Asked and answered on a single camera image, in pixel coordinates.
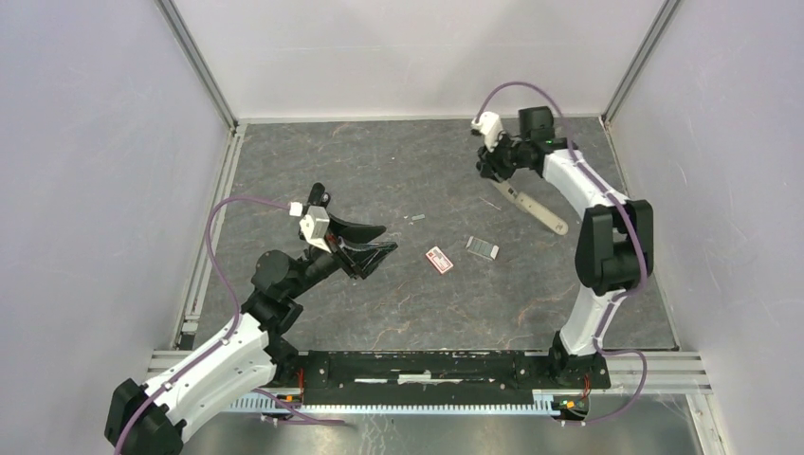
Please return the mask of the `staple tray box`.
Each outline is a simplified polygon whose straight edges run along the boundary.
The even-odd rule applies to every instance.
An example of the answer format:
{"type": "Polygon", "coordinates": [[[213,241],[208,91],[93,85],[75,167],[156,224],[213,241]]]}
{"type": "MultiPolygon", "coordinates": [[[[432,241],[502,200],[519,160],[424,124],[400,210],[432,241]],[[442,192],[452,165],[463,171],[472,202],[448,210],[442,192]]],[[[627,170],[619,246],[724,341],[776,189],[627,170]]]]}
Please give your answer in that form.
{"type": "Polygon", "coordinates": [[[466,250],[473,255],[494,261],[497,259],[500,248],[486,240],[470,236],[466,243],[466,250]]]}

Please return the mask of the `black stapler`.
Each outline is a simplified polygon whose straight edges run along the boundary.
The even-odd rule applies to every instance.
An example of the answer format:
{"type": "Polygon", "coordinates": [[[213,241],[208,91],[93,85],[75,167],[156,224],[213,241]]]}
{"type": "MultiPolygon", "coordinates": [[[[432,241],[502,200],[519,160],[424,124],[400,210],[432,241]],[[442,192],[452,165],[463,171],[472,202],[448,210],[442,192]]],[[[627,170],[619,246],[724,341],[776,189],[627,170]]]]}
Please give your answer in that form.
{"type": "Polygon", "coordinates": [[[326,209],[331,202],[331,194],[327,191],[325,186],[320,183],[316,182],[308,195],[307,199],[307,206],[308,207],[321,207],[326,209]]]}

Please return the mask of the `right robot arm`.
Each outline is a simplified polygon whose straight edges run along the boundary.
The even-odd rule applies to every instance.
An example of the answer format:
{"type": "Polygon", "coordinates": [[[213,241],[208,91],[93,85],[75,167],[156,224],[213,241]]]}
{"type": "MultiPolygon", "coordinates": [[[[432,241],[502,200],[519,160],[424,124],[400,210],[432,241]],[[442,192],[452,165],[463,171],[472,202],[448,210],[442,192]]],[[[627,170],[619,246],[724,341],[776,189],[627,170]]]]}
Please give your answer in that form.
{"type": "Polygon", "coordinates": [[[483,140],[476,168],[507,185],[517,170],[535,172],[553,185],[580,218],[575,255],[580,289],[571,315],[549,350],[547,372],[561,387],[601,369],[602,340],[620,304],[652,271],[653,211],[607,183],[572,140],[558,137],[547,106],[521,109],[520,131],[510,135],[501,117],[482,112],[471,131],[483,140]]]}

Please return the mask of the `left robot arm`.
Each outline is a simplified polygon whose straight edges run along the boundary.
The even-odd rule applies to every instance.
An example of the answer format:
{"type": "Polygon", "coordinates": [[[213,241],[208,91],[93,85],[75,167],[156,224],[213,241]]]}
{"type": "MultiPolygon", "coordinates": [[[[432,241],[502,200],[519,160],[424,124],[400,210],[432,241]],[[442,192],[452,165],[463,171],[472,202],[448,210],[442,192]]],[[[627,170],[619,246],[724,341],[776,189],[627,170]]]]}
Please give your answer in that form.
{"type": "Polygon", "coordinates": [[[117,454],[178,454],[236,399],[272,383],[290,384],[298,350],[283,339],[303,307],[295,299],[342,271],[365,279],[397,248],[384,226],[350,223],[313,207],[300,220],[307,247],[298,258],[269,250],[255,265],[253,291],[233,318],[183,360],[113,392],[104,435],[117,454]]]}

